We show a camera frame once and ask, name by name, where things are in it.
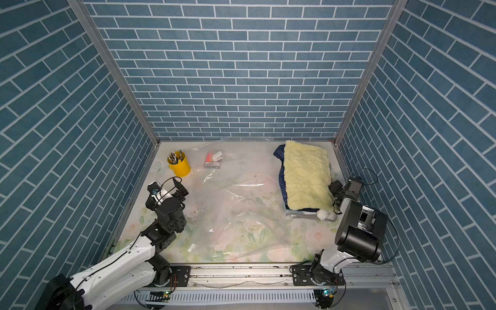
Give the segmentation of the light green fluffy blanket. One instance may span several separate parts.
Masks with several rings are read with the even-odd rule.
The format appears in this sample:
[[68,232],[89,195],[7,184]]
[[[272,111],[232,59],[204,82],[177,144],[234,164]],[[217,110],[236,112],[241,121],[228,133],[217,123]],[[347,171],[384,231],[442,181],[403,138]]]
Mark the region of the light green fluffy blanket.
[[283,168],[289,210],[334,211],[335,199],[329,190],[333,179],[328,151],[288,140],[284,145]]

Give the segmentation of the clear plastic vacuum bag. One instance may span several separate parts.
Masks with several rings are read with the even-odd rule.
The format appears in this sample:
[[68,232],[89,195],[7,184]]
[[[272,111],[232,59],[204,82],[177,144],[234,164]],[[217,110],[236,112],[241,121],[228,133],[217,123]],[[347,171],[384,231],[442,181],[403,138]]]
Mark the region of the clear plastic vacuum bag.
[[[311,253],[306,225],[287,216],[278,182],[280,142],[205,143],[189,150],[192,201],[187,236],[188,262],[299,262]],[[204,168],[208,153],[223,152],[218,169]]]

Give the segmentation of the navy blue star blanket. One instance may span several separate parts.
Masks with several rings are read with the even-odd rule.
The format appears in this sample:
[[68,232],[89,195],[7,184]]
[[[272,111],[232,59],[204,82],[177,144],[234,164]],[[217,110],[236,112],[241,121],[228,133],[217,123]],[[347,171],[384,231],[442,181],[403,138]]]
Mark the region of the navy blue star blanket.
[[279,171],[279,174],[278,174],[278,182],[279,182],[279,186],[280,186],[280,190],[281,190],[281,194],[282,194],[282,199],[283,199],[283,206],[288,206],[288,194],[287,194],[287,191],[286,191],[286,183],[285,183],[285,179],[284,179],[284,159],[285,159],[285,156],[284,156],[284,149],[285,149],[285,145],[279,145],[275,152],[273,153],[273,156],[277,159],[279,159],[281,161],[281,168],[280,168],[280,171]]

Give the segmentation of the cream fluffy navy-trimmed blanket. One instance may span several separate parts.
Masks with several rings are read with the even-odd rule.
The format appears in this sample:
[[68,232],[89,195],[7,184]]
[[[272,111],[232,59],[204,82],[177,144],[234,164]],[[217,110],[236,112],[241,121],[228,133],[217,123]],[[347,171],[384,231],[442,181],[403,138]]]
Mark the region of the cream fluffy navy-trimmed blanket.
[[293,218],[316,218],[321,221],[336,222],[338,215],[334,212],[325,211],[322,209],[302,209],[302,210],[291,210],[287,206],[284,207],[284,212],[287,216]]

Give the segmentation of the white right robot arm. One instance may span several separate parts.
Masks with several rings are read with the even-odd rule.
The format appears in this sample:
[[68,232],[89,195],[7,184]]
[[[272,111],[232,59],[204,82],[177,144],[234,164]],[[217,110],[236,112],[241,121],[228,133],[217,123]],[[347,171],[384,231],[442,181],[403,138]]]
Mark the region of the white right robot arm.
[[343,185],[333,182],[329,190],[334,196],[333,214],[340,220],[335,235],[336,251],[321,250],[310,267],[316,285],[337,281],[338,274],[350,263],[376,262],[383,250],[388,216],[360,202],[360,190],[367,183],[359,176],[348,178]]

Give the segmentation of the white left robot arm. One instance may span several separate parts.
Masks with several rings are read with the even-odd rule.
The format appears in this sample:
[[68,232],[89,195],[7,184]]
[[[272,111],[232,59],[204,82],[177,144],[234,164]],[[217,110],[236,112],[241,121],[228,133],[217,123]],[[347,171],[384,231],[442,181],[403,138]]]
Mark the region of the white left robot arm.
[[161,255],[185,229],[183,214],[188,190],[173,176],[170,190],[153,182],[145,202],[156,219],[134,241],[111,256],[72,276],[50,280],[36,309],[107,309],[123,297],[148,285],[173,284],[171,265]]

